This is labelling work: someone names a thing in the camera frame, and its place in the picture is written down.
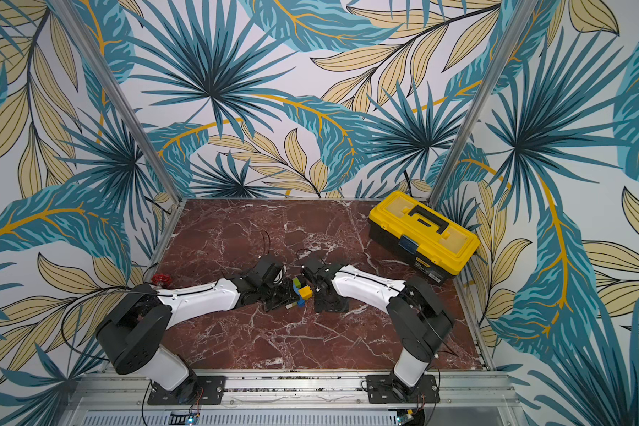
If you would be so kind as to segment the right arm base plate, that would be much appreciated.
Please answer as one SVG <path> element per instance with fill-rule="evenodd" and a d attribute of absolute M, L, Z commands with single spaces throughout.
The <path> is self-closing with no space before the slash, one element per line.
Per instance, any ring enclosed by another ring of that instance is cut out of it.
<path fill-rule="evenodd" d="M 370 404 L 433 404 L 440 402 L 434 376 L 424 375 L 418 383 L 407 387 L 396 376 L 366 376 L 366 392 Z"/>

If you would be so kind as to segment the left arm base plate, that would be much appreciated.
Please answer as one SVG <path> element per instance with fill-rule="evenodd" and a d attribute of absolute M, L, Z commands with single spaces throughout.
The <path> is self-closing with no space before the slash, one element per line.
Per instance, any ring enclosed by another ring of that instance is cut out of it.
<path fill-rule="evenodd" d="M 149 406 L 217 406 L 225 390 L 225 376 L 189 376 L 175 390 L 152 383 L 147 397 Z"/>

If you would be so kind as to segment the yellow lego brick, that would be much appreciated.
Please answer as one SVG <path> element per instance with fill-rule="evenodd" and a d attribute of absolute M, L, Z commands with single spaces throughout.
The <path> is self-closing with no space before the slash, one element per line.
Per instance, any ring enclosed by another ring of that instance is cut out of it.
<path fill-rule="evenodd" d="M 313 291 L 309 286 L 302 287 L 298 293 L 303 300 L 309 300 L 313 296 Z"/>

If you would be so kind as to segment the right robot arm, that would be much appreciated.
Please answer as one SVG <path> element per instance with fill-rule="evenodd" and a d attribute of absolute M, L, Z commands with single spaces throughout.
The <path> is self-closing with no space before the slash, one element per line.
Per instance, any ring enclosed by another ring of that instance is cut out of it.
<path fill-rule="evenodd" d="M 301 269 L 317 312 L 347 312 L 354 299 L 389 315 L 402 344 L 390 382 L 395 392 L 411 395 L 454 328 L 454 317 L 431 285 L 416 276 L 394 280 L 317 257 L 305 259 Z"/>

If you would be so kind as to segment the long light blue lego brick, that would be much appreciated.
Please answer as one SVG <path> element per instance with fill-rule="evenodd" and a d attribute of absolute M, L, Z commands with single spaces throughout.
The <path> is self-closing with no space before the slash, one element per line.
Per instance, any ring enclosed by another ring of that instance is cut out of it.
<path fill-rule="evenodd" d="M 297 294 L 297 303 L 296 305 L 299 307 L 304 307 L 305 306 L 305 300 L 302 298 L 301 294 L 300 294 L 300 289 L 301 289 L 301 284 L 300 283 L 296 283 L 295 280 L 293 280 L 292 282 L 292 286 L 293 289 L 295 291 L 295 293 Z"/>

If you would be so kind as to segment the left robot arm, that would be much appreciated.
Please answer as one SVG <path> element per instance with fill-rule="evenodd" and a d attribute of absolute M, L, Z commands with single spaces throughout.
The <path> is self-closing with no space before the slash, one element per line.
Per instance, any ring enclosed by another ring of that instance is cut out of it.
<path fill-rule="evenodd" d="M 276 309 L 295 294 L 287 280 L 287 268 L 266 255 L 232 278 L 184 289 L 158 289 L 151 284 L 131 289 L 99 323 L 95 337 L 117 374 L 141 374 L 156 390 L 185 403 L 200 393 L 197 375 L 162 345 L 169 328 L 257 303 Z"/>

